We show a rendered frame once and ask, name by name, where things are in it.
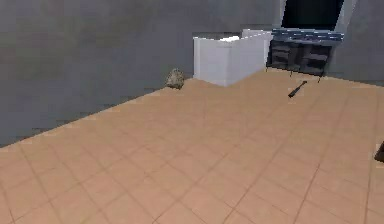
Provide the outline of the grey lumpy rock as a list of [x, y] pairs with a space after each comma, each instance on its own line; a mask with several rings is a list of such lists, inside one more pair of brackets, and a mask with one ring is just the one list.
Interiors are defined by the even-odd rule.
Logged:
[[166, 77], [165, 86], [169, 88], [181, 89], [184, 86], [184, 80], [184, 73], [180, 69], [174, 68]]

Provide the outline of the white box cabinet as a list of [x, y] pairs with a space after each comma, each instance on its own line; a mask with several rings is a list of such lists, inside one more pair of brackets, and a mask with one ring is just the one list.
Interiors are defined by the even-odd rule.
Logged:
[[244, 29], [241, 36], [193, 38], [193, 77], [219, 86], [232, 85], [266, 67], [272, 33]]

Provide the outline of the black baseball bat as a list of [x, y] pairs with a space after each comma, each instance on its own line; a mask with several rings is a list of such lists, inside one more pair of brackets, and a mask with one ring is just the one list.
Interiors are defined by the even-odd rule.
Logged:
[[296, 93], [301, 89], [302, 86], [304, 86], [306, 83], [308, 83], [308, 81], [302, 81], [302, 83], [296, 87], [294, 90], [292, 90], [289, 94], [288, 94], [288, 97], [289, 98], [292, 98], [296, 95]]

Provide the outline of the dark shelf unit blue top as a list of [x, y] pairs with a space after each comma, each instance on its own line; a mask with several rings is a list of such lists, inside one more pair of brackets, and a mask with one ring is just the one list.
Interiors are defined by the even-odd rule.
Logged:
[[344, 34], [330, 30], [275, 28], [266, 67], [322, 78]]

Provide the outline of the black window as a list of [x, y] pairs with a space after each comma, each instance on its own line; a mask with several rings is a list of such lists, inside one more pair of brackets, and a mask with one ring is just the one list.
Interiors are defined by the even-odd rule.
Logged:
[[286, 0], [282, 27], [334, 30], [344, 0]]

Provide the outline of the dark brown object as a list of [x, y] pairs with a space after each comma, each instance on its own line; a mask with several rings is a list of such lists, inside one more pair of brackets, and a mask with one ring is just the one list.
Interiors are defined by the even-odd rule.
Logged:
[[378, 162], [384, 163], [384, 141], [381, 143], [379, 149], [377, 150], [374, 159]]

